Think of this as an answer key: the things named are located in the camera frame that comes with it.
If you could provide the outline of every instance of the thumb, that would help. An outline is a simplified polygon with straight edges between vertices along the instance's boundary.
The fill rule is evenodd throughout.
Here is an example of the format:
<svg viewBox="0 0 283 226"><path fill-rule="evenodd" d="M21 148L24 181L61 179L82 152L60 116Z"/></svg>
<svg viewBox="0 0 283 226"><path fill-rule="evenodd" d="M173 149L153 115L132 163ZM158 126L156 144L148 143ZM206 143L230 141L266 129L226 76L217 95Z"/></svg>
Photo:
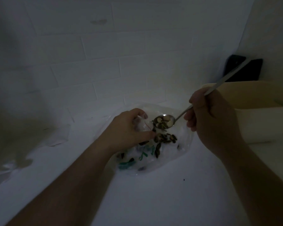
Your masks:
<svg viewBox="0 0 283 226"><path fill-rule="evenodd" d="M136 132L136 140L141 143L153 139L155 135L155 132L152 131Z"/></svg>
<svg viewBox="0 0 283 226"><path fill-rule="evenodd" d="M203 92L199 90L194 92L191 98L191 102L193 104L194 112L197 119L206 119L208 118L208 116L210 116Z"/></svg>

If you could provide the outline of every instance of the forearm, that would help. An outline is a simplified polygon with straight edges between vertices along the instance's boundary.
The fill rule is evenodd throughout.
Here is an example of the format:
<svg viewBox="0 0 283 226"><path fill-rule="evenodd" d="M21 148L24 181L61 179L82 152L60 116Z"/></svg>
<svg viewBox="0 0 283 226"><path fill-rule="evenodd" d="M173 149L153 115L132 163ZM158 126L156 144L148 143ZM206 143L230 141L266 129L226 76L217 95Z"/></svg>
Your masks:
<svg viewBox="0 0 283 226"><path fill-rule="evenodd" d="M253 225L283 225L283 181L246 145L223 157Z"/></svg>
<svg viewBox="0 0 283 226"><path fill-rule="evenodd" d="M98 177L111 157L95 141L7 225L82 225L92 205Z"/></svg>

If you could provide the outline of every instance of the hand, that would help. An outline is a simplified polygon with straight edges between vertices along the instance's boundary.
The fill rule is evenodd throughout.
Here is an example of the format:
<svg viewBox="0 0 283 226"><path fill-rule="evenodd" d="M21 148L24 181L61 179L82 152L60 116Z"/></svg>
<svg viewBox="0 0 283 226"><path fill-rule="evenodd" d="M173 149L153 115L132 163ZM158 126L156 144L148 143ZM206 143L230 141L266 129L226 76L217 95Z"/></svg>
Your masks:
<svg viewBox="0 0 283 226"><path fill-rule="evenodd" d="M217 90L205 97L208 89L194 92L189 100L193 108L187 111L184 119L193 132L197 131L202 143L220 158L229 148L245 143L235 110Z"/></svg>
<svg viewBox="0 0 283 226"><path fill-rule="evenodd" d="M138 143L153 139L155 132L138 132L134 129L133 120L141 116L147 118L147 114L138 108L122 112L116 116L111 124L106 128L98 138L112 153L129 149Z"/></svg>

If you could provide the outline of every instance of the person's left arm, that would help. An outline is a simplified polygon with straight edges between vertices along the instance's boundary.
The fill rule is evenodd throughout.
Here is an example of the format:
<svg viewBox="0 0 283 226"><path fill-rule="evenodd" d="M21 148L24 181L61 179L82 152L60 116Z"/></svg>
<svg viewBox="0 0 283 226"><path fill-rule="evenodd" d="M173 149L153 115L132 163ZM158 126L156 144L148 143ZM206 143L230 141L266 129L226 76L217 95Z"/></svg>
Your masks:
<svg viewBox="0 0 283 226"><path fill-rule="evenodd" d="M110 157L154 138L152 131L134 130L132 121L138 115L146 114L136 108L115 117L102 135L7 226L83 225L97 195L94 190L98 178Z"/></svg>

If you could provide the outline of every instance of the person's right arm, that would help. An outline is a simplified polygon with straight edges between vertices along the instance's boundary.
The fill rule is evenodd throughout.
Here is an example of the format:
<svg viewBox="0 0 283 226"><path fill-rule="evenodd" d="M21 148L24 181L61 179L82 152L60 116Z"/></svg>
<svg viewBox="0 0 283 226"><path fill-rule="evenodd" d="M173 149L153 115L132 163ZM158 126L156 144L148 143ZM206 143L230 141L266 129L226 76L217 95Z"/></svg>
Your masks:
<svg viewBox="0 0 283 226"><path fill-rule="evenodd" d="M224 164L251 223L283 225L283 181L244 142L230 104L217 90L204 97L206 91L191 97L187 126Z"/></svg>

